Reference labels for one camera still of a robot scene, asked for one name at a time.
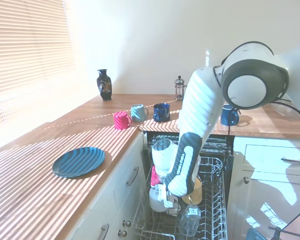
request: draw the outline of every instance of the drawer handle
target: drawer handle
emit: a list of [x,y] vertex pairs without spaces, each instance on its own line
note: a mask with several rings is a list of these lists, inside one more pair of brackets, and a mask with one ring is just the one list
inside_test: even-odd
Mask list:
[[132,175],[132,177],[131,177],[128,181],[126,181],[126,185],[127,185],[127,186],[130,186],[130,185],[134,182],[134,180],[136,179],[136,177],[137,177],[137,175],[138,175],[138,172],[139,172],[139,167],[136,166],[136,167],[133,169],[133,175]]
[[298,163],[300,164],[300,160],[287,159],[285,156],[281,158],[282,161]]
[[243,182],[244,182],[245,184],[248,184],[248,183],[249,183],[249,178],[248,178],[247,176],[244,176],[244,177],[243,177]]
[[107,223],[106,225],[103,225],[101,227],[101,229],[102,229],[102,232],[101,232],[101,235],[98,238],[98,240],[105,240],[107,233],[108,233],[108,229],[109,229],[109,223]]
[[128,235],[127,231],[121,231],[119,230],[118,231],[118,237],[122,237],[122,238],[125,238],[126,236]]
[[125,220],[123,220],[122,226],[123,226],[123,227],[130,228],[130,227],[131,227],[131,222],[130,222],[130,221],[125,221]]

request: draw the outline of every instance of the dishwasher rack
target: dishwasher rack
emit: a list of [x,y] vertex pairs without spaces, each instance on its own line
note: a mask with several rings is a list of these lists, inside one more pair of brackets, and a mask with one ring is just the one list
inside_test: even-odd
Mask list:
[[150,208],[151,171],[133,219],[141,240],[227,240],[223,163],[216,157],[201,157],[198,177],[202,181],[202,201],[198,204],[201,219],[197,233],[185,237],[179,232],[178,220],[187,204],[178,198],[178,208],[155,212]]

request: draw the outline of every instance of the white cabinet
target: white cabinet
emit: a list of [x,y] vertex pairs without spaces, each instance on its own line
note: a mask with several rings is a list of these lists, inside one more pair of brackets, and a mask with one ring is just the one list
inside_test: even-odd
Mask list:
[[229,202],[227,212],[230,240],[245,240],[249,228],[271,239],[268,226],[283,229],[300,213],[300,176],[242,170],[235,185],[237,202]]
[[133,221],[146,182],[143,148],[144,135],[140,133],[69,233],[68,240],[112,240],[118,238],[119,229],[128,232],[129,237],[124,239],[133,239],[133,227],[124,227],[122,223]]
[[114,221],[113,229],[111,229],[110,233],[112,236],[110,238],[111,240],[138,239],[132,223],[138,207],[137,200],[141,197],[143,188],[146,184],[144,173],[140,173],[139,177],[135,179],[135,184],[136,187],[132,188],[132,190],[129,192],[128,197],[122,204],[122,208]]
[[[287,140],[279,141],[289,145]],[[249,228],[271,239],[275,231],[269,226],[283,229],[300,213],[300,162],[287,163],[281,159],[300,158],[300,141],[297,147],[279,145],[276,139],[270,143],[260,138],[240,138],[234,142],[237,152],[227,206],[229,240],[245,240]],[[296,239],[284,236],[285,240]]]

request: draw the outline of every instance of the pink cup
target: pink cup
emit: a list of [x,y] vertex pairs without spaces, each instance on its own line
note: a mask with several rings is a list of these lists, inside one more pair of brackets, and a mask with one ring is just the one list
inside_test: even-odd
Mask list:
[[118,111],[113,114],[113,121],[114,128],[117,130],[127,129],[132,123],[131,117],[129,117],[125,111]]

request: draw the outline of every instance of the blue plate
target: blue plate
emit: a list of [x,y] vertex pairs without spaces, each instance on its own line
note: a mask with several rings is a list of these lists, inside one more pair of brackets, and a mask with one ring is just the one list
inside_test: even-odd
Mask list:
[[80,147],[59,157],[52,166],[55,175],[75,178],[96,169],[105,160],[105,153],[96,147]]

